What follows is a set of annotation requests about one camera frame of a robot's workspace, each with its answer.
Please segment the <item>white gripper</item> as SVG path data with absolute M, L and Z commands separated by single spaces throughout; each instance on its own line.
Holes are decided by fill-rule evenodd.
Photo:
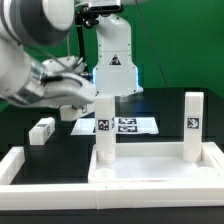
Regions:
M 39 107 L 57 108 L 72 105 L 80 108 L 94 102 L 96 87 L 81 76 L 85 69 L 83 58 L 65 56 L 42 63 L 45 68 L 41 83 L 46 88 Z

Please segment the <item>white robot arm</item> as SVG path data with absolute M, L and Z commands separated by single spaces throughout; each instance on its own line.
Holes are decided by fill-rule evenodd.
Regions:
M 91 104 L 99 94 L 140 92 L 132 61 L 131 27 L 118 16 L 134 0 L 0 0 L 0 98 L 19 107 Z M 74 27 L 95 28 L 93 80 L 80 76 L 85 59 L 39 62 L 24 49 L 56 46 Z

